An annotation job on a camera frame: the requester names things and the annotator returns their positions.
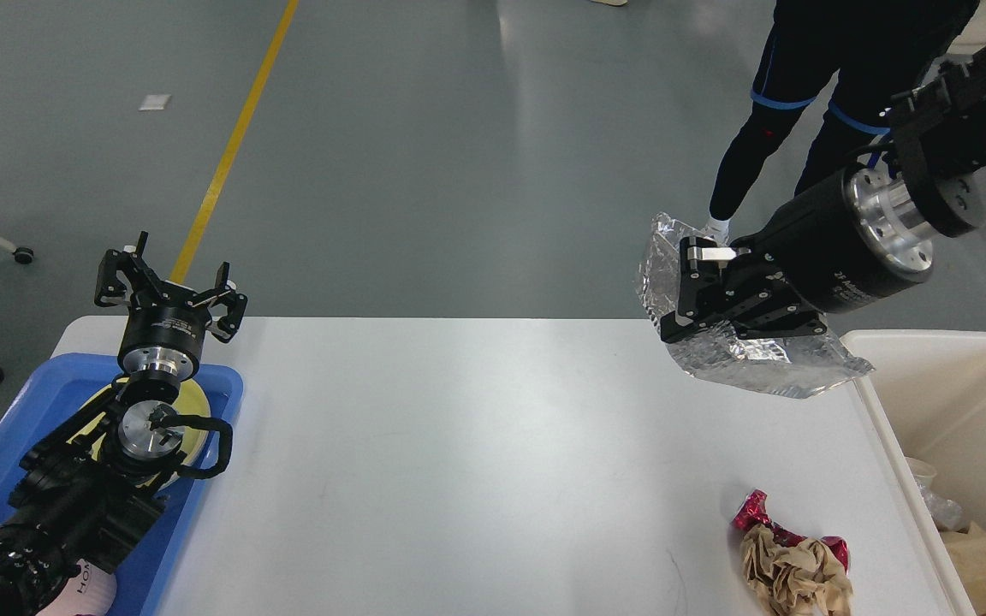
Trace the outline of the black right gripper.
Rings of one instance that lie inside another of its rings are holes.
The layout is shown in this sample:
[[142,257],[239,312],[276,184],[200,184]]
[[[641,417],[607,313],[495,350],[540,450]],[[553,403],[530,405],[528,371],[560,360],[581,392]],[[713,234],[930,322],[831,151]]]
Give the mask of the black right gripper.
[[[681,239],[676,308],[660,319],[660,338],[674,344],[722,320],[742,340],[825,335],[822,312],[856,311],[929,280],[935,236],[903,179],[846,167],[779,207],[763,229],[737,238],[739,248]],[[768,298],[766,275],[729,269],[735,260],[745,266],[751,253],[779,266],[810,304]]]

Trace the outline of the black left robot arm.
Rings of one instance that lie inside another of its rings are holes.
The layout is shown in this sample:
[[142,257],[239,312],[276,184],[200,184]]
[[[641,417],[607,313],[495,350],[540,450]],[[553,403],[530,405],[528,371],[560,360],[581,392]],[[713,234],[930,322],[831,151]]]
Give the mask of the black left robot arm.
[[99,262],[95,305],[127,307],[120,375],[20,460],[25,475],[8,499],[15,511],[0,524],[0,615],[47,607],[81,561],[114,572],[159,521],[164,484],[228,468],[232,426],[175,401],[199,371],[206,336],[234,339],[247,297],[229,263],[207,291],[162,280],[142,257],[147,238]]

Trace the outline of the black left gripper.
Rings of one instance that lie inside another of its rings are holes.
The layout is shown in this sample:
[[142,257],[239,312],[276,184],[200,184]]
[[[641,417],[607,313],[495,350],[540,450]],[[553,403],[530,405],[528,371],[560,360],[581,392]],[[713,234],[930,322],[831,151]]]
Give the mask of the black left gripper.
[[148,239],[148,233],[140,233],[133,245],[106,250],[99,261],[94,304],[129,309],[117,356],[124,373],[161,370],[187,381],[199,370],[206,330],[230,343],[240,331],[249,297],[231,280],[230,264],[223,263],[214,287],[189,297],[191,309],[161,305],[163,281],[142,257]]

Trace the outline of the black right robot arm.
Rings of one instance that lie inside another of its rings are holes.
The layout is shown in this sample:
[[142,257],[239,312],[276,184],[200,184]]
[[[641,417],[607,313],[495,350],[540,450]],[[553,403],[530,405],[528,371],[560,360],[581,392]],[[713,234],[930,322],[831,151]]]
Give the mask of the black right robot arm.
[[678,242],[677,298],[655,321],[662,341],[717,324],[741,340],[821,335],[825,313],[927,281],[931,239],[983,223],[973,173],[986,167],[986,46],[896,94],[888,122],[884,143],[850,153],[758,233],[728,248],[700,237]]

